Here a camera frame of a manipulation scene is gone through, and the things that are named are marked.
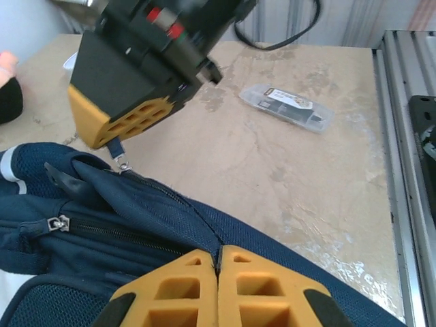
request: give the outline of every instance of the black cable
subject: black cable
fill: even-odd
[[[309,32],[316,25],[321,15],[321,10],[322,10],[321,0],[313,0],[313,4],[315,6],[315,14],[313,15],[312,21],[309,24],[309,26],[305,30],[301,31],[300,33],[291,36],[285,41],[279,42],[277,44],[273,44],[272,46],[262,47],[262,46],[258,46],[254,41],[251,41],[238,27],[238,23],[242,22],[241,20],[234,22],[233,24],[234,33],[236,34],[237,38],[241,42],[258,50],[271,51],[271,50],[282,48],[284,46],[287,46],[288,44],[291,44],[292,42],[303,36],[305,33]]]

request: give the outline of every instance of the yellow rubber pad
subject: yellow rubber pad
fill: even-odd
[[[110,122],[110,117],[72,84],[68,88],[68,97],[77,133],[92,149],[102,147],[117,136],[126,140],[141,134],[173,108],[168,98],[147,100],[120,119]]]
[[[217,327],[217,277],[211,255],[194,250],[136,279],[111,300],[135,293],[121,327]]]
[[[219,274],[219,326],[322,327],[305,290],[331,296],[310,278],[240,247],[225,246]]]

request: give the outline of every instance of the black stuffed toy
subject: black stuffed toy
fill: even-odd
[[[0,53],[0,124],[13,121],[22,112],[22,91],[15,77],[17,63],[12,53]]]

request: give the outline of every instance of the navy backpack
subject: navy backpack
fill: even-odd
[[[245,223],[88,153],[53,143],[0,153],[0,269],[37,275],[0,327],[88,327],[122,285],[193,249],[237,245],[324,284],[355,326],[404,326]]]

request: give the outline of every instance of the plastic case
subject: plastic case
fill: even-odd
[[[334,112],[321,104],[269,84],[256,84],[242,91],[239,97],[264,112],[315,133],[322,133],[334,117]]]

